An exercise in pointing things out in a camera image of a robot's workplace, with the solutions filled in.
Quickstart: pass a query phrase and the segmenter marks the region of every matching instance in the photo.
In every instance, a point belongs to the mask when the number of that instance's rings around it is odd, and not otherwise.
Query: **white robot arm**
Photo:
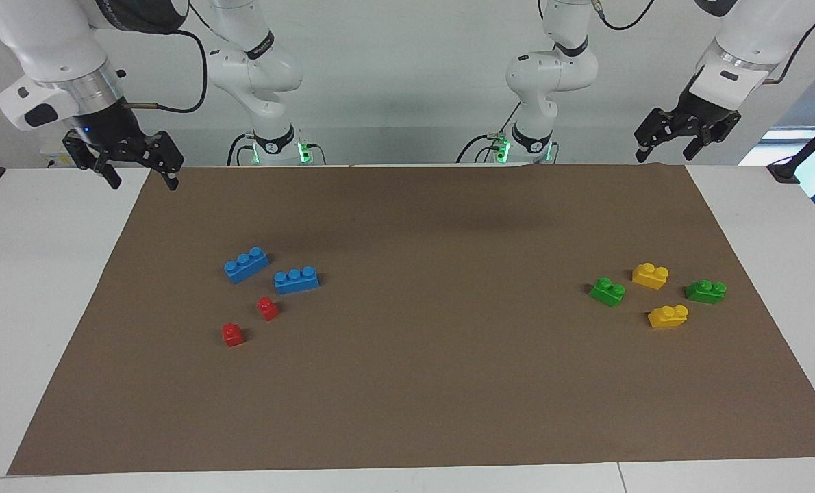
[[[695,0],[724,16],[714,40],[697,63],[693,78],[671,112],[651,110],[635,132],[644,162],[654,147],[681,135],[693,136],[683,156],[723,142],[740,104],[760,87],[815,22],[815,0]]]
[[[208,56],[210,81],[231,94],[249,113],[253,147],[262,164],[301,164],[311,160],[278,92],[296,90],[303,71],[276,43],[256,0],[210,0],[217,33],[239,49]]]
[[[185,19],[188,0],[148,0],[142,9],[135,3],[0,0],[0,40],[25,71],[0,94],[0,107],[21,130],[69,121],[64,144],[76,166],[103,175],[113,188],[121,178],[110,160],[122,160],[154,169],[175,190],[182,154],[165,131],[142,133],[90,28],[169,34]]]
[[[542,27],[555,46],[526,53],[508,64],[508,87],[520,97],[514,124],[507,131],[512,160],[538,162],[548,152],[557,103],[554,92],[579,90],[596,79],[598,62],[588,47],[590,0],[549,0]]]

